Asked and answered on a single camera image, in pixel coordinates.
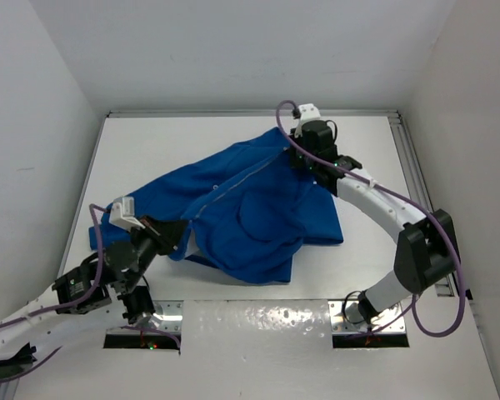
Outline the blue zip-up jacket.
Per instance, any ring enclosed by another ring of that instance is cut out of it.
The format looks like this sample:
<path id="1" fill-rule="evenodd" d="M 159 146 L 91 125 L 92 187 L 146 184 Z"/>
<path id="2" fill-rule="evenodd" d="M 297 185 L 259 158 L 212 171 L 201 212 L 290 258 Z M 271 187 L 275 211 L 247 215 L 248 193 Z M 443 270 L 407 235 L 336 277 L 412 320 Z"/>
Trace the blue zip-up jacket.
<path id="1" fill-rule="evenodd" d="M 303 245 L 343 243 L 332 195 L 291 168 L 278 128 L 236 142 L 131 192 L 137 215 L 189 225 L 171 259 L 245 283 L 288 283 Z"/>

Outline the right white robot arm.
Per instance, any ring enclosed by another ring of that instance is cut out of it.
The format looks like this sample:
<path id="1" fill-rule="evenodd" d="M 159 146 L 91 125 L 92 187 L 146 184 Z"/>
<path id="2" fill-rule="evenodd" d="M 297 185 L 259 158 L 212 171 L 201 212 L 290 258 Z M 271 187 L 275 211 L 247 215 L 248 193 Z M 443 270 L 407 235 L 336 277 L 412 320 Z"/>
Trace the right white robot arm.
<path id="1" fill-rule="evenodd" d="M 339 153 L 328 122 L 300 122 L 288 136 L 291 164 L 310 172 L 318 185 L 362 211 L 395 242 L 392 270 L 361 291 L 343 315 L 366 323 L 408 297 L 417 297 L 448 274 L 460 259 L 453 220 L 447 212 L 428 212 L 377 183 L 355 158 Z"/>

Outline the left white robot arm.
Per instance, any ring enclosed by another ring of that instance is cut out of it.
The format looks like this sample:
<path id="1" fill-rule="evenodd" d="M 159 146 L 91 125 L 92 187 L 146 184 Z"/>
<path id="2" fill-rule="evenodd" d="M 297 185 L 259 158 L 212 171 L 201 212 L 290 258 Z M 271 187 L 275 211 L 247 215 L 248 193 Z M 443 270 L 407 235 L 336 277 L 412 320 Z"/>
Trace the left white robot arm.
<path id="1" fill-rule="evenodd" d="M 156 308 L 143 276 L 178 245 L 188 221 L 144 216 L 127 240 L 114 241 L 59 277 L 43 294 L 0 321 L 0 378 L 31 366 L 46 345 L 91 329 L 143 327 Z"/>

